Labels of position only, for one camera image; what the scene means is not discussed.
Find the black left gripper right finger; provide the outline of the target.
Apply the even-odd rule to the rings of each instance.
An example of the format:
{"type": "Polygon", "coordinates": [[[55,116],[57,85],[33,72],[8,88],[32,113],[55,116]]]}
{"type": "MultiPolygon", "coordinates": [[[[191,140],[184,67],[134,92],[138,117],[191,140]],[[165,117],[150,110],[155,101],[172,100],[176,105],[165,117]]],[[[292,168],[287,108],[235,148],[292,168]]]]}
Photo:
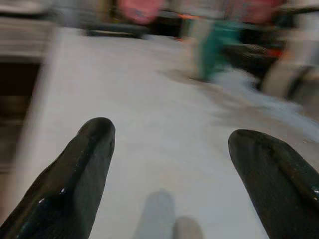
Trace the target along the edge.
{"type": "Polygon", "coordinates": [[[319,174],[286,142],[238,129],[228,139],[231,161],[271,239],[319,237],[319,174]]]}

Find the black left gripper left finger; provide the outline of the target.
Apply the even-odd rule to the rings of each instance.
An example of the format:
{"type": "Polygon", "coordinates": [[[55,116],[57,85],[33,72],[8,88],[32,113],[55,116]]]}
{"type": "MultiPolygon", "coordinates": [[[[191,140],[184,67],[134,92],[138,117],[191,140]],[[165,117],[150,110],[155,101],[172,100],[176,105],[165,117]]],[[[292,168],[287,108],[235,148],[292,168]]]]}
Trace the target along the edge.
{"type": "Polygon", "coordinates": [[[87,121],[0,227],[3,239],[87,239],[115,148],[107,118],[87,121]]]}

